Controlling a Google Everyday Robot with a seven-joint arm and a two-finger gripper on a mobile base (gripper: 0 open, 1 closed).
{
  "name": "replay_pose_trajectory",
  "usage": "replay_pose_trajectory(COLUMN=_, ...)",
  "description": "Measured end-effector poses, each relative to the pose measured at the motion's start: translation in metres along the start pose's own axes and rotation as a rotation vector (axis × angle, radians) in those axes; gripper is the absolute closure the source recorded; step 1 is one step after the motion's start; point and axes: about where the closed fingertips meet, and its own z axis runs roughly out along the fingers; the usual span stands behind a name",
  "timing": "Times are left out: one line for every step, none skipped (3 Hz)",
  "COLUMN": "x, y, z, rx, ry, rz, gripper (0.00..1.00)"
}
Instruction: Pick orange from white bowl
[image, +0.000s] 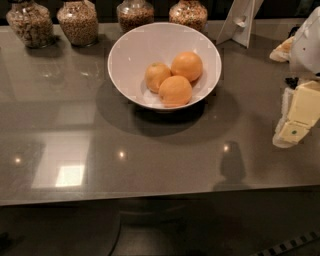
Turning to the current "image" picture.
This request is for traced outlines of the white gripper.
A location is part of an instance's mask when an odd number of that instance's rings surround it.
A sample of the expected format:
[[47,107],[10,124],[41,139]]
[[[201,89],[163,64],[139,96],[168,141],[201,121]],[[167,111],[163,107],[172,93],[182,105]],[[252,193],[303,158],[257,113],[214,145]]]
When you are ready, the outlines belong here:
[[[320,79],[320,6],[315,8],[295,33],[269,55],[276,62],[289,60],[290,70],[299,77]],[[320,119],[320,83],[304,81],[295,89],[286,88],[282,117],[273,136],[279,148],[297,145]]]

